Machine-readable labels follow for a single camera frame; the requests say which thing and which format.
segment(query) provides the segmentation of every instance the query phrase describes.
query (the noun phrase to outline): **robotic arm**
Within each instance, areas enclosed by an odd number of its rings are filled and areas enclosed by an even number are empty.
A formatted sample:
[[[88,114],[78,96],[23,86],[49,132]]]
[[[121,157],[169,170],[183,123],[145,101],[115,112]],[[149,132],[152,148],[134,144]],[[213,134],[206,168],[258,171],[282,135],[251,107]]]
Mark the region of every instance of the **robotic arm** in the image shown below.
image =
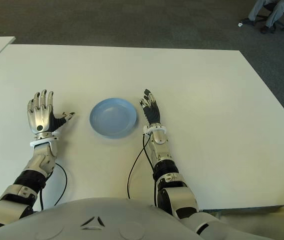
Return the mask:
[[[144,134],[150,135],[148,146],[158,190],[157,206],[205,240],[269,240],[238,231],[208,213],[199,212],[196,198],[170,154],[166,128],[161,125],[155,98],[147,89],[144,94],[140,104],[149,126],[143,130]]]
[[[140,104],[149,122],[144,134],[150,135],[149,148],[153,165],[153,178],[157,186],[157,205],[177,219],[188,218],[198,212],[196,198],[187,187],[170,154],[166,128],[161,125],[161,117],[155,98],[149,90],[144,91]]]
[[[56,141],[52,132],[70,120],[74,113],[55,118],[53,114],[53,92],[37,92],[28,102],[27,116],[35,141],[31,142],[34,153],[22,173],[0,196],[0,227],[33,213],[38,192],[45,187],[52,174],[57,155]]]

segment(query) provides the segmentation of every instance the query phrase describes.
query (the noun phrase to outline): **triangular logo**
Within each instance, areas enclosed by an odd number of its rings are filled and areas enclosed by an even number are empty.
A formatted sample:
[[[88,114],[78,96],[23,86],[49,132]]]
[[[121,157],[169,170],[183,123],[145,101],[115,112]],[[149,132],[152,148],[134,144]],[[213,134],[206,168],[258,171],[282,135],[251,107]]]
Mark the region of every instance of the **triangular logo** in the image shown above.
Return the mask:
[[[105,225],[99,216],[97,218],[93,216],[81,225],[82,230],[102,230],[104,227]]]

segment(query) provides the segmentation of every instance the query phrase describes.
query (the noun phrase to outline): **gray carpet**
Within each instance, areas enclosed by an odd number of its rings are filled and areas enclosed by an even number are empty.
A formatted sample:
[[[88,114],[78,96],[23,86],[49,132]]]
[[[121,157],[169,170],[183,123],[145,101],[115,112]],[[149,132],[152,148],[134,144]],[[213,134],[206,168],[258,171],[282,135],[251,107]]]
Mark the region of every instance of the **gray carpet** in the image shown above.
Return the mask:
[[[15,44],[240,50],[284,107],[284,31],[237,27],[254,2],[0,0],[0,36],[16,36]]]

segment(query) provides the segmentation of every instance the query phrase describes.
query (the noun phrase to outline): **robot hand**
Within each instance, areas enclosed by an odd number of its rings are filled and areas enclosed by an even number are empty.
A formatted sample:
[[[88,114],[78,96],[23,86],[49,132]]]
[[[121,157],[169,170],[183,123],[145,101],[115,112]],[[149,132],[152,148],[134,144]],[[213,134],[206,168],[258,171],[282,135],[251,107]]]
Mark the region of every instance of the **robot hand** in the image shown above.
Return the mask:
[[[35,135],[45,132],[51,133],[57,130],[74,115],[73,112],[69,114],[63,113],[63,117],[55,118],[53,114],[53,92],[50,91],[48,94],[47,105],[45,103],[45,95],[46,89],[42,91],[41,96],[37,92],[34,98],[27,104],[28,123]]]
[[[143,108],[148,123],[150,125],[160,124],[161,123],[160,111],[157,107],[154,96],[148,89],[145,89],[144,94],[145,94],[144,99],[143,98],[141,99],[140,104]]]

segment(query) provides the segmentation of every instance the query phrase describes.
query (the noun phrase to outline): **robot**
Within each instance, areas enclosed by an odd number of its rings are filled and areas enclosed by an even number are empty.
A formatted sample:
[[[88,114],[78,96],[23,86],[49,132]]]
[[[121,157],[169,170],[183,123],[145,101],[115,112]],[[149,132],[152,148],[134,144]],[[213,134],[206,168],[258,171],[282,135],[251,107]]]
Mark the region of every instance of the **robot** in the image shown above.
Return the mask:
[[[140,104],[149,123],[150,163],[157,187],[155,205],[124,198],[89,198],[39,212],[33,205],[52,174],[58,137],[53,132],[74,113],[56,118],[53,92],[37,92],[28,102],[27,115],[35,141],[34,154],[15,182],[0,196],[0,240],[269,240],[238,231],[199,211],[170,154],[166,128],[153,94],[144,91]]]

